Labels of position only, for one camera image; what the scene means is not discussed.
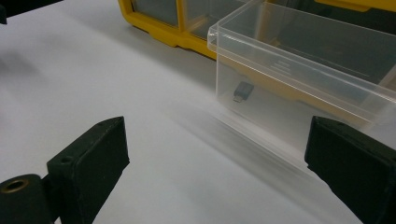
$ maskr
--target clear plastic box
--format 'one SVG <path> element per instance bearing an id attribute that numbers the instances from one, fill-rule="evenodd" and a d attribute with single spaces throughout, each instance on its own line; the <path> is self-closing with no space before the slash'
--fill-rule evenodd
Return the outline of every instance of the clear plastic box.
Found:
<path id="1" fill-rule="evenodd" d="M 217 117 L 293 167 L 299 183 L 271 181 L 321 211 L 323 223 L 359 223 L 343 219 L 331 196 L 313 196 L 330 189 L 306 168 L 304 152 L 313 116 L 396 148 L 396 36 L 253 0 L 213 25 L 207 42 L 218 54 L 217 96 L 229 109 Z M 241 82 L 254 89 L 235 101 Z"/>

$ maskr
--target small dark object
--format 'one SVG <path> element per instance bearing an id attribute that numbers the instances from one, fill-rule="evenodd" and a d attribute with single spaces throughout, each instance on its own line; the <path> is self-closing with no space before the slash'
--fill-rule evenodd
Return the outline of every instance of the small dark object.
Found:
<path id="1" fill-rule="evenodd" d="M 123 118 L 102 121 L 52 158 L 43 179 L 0 184 L 0 223 L 93 223 L 128 164 Z"/>
<path id="2" fill-rule="evenodd" d="M 7 17 L 61 1 L 63 0 L 0 0 L 0 23 L 7 24 Z"/>
<path id="3" fill-rule="evenodd" d="M 313 117 L 305 161 L 363 223 L 396 223 L 395 150 L 344 123 Z"/>
<path id="4" fill-rule="evenodd" d="M 254 86 L 248 84 L 247 82 L 240 82 L 236 90 L 233 92 L 233 100 L 241 103 L 242 101 L 246 101 L 253 91 Z"/>

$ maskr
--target white table surface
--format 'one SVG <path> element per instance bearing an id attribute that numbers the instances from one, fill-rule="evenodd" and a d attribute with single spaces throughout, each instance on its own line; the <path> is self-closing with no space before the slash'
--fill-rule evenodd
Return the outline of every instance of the white table surface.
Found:
<path id="1" fill-rule="evenodd" d="M 215 80 L 215 61 L 134 28 L 116 0 L 9 18 L 0 26 L 0 181 L 43 177 L 92 125 L 124 116 L 131 164 L 95 223 L 322 223 L 179 121 L 217 104 Z"/>

